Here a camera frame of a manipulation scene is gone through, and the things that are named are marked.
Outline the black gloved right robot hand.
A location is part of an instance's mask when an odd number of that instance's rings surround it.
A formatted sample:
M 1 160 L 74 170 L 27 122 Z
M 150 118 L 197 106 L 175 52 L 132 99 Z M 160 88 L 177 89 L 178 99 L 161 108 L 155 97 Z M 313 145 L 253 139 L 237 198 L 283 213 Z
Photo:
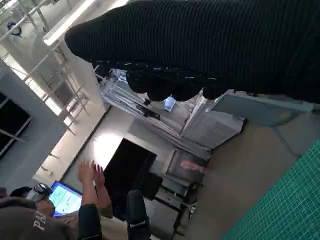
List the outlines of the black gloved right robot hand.
M 138 0 L 71 27 L 77 57 L 151 101 L 228 90 L 320 101 L 317 0 Z

